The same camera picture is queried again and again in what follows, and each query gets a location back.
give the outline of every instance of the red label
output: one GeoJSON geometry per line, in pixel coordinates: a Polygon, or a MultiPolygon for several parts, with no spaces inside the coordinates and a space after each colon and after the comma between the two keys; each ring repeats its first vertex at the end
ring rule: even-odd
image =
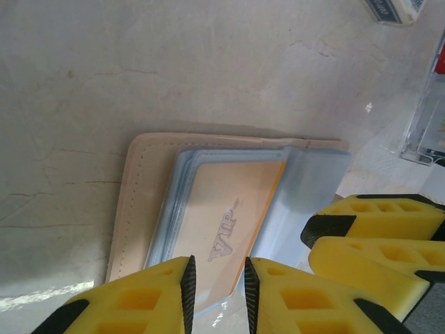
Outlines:
{"type": "Polygon", "coordinates": [[[442,47],[442,52],[436,66],[436,72],[439,74],[445,74],[445,45],[442,47]]]}

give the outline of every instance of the marble surface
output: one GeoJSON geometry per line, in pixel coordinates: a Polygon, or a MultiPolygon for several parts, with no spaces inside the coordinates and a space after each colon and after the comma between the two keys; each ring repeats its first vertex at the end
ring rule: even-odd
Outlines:
{"type": "Polygon", "coordinates": [[[137,134],[340,138],[341,195],[418,191],[430,168],[397,156],[444,17],[441,0],[407,28],[359,0],[0,0],[1,331],[103,282],[137,134]]]}

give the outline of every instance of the stitching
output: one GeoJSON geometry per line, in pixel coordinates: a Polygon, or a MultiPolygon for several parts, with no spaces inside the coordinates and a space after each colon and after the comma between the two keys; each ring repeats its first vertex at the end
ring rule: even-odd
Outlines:
{"type": "MultiPolygon", "coordinates": [[[[230,147],[238,147],[239,145],[238,144],[219,144],[219,143],[162,143],[162,144],[153,144],[153,145],[148,145],[148,146],[146,146],[143,149],[143,151],[142,151],[142,153],[140,155],[140,160],[142,161],[144,159],[145,151],[147,151],[150,148],[155,148],[155,147],[158,147],[158,146],[184,146],[184,147],[186,147],[186,146],[213,146],[213,147],[224,146],[224,147],[230,148],[230,147]]],[[[263,143],[260,143],[258,145],[258,147],[263,147],[263,146],[264,146],[263,143]]],[[[119,265],[118,278],[121,277],[122,265],[123,265],[124,260],[125,260],[125,248],[127,247],[128,233],[129,233],[129,230],[130,230],[131,212],[133,211],[134,196],[136,194],[136,186],[138,185],[139,174],[140,174],[140,169],[141,168],[142,168],[142,164],[139,163],[138,164],[138,170],[137,170],[137,173],[136,173],[136,180],[135,180],[134,185],[133,185],[133,193],[131,194],[130,208],[129,208],[128,217],[127,217],[127,229],[125,230],[124,246],[122,247],[122,252],[121,252],[121,256],[120,256],[120,265],[119,265]]]]}

